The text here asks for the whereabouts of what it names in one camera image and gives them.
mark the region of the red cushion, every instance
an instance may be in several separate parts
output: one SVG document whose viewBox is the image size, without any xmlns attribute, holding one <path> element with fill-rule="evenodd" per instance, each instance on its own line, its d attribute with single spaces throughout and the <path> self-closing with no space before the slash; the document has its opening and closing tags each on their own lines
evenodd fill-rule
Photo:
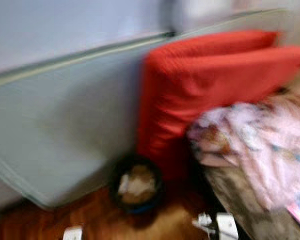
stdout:
<svg viewBox="0 0 300 240">
<path fill-rule="evenodd" d="M 196 37 L 152 51 L 145 61 L 137 151 L 165 179 L 187 175 L 187 126 L 202 112 L 256 102 L 292 78 L 300 47 L 267 48 L 273 32 Z"/>
</svg>

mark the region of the gray mattress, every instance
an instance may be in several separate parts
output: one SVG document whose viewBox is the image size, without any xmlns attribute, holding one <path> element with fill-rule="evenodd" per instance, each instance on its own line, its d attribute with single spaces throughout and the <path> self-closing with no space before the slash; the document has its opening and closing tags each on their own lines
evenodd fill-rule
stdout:
<svg viewBox="0 0 300 240">
<path fill-rule="evenodd" d="M 223 207 L 252 240 L 300 240 L 299 224 L 285 208 L 265 211 L 241 169 L 209 167 L 204 174 Z"/>
</svg>

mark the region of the wooden floor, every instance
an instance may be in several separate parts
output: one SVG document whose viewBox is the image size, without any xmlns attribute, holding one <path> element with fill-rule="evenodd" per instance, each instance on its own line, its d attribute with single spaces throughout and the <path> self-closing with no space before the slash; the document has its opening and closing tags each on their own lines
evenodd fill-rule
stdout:
<svg viewBox="0 0 300 240">
<path fill-rule="evenodd" d="M 189 185 L 171 183 L 155 210 L 130 215 L 115 206 L 105 187 L 51 212 L 29 202 L 9 210 L 0 218 L 0 240 L 62 240 L 65 228 L 76 225 L 83 225 L 85 240 L 206 240 L 191 221 L 208 209 Z"/>
</svg>

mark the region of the pink blanket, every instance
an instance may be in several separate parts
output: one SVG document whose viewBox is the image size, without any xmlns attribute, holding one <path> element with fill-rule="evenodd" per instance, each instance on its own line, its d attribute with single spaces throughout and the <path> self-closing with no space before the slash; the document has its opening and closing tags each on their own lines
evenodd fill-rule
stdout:
<svg viewBox="0 0 300 240">
<path fill-rule="evenodd" d="M 300 192 L 300 89 L 204 113 L 188 132 L 201 163 L 242 168 L 258 202 L 283 207 Z"/>
</svg>

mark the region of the pink cloth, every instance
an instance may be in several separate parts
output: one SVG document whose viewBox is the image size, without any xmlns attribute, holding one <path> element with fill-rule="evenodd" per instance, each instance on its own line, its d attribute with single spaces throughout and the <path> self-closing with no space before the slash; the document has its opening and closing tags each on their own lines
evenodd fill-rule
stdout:
<svg viewBox="0 0 300 240">
<path fill-rule="evenodd" d="M 215 153 L 242 168 L 264 208 L 283 207 L 300 192 L 300 92 L 216 108 L 188 136 L 202 164 L 221 167 Z"/>
</svg>

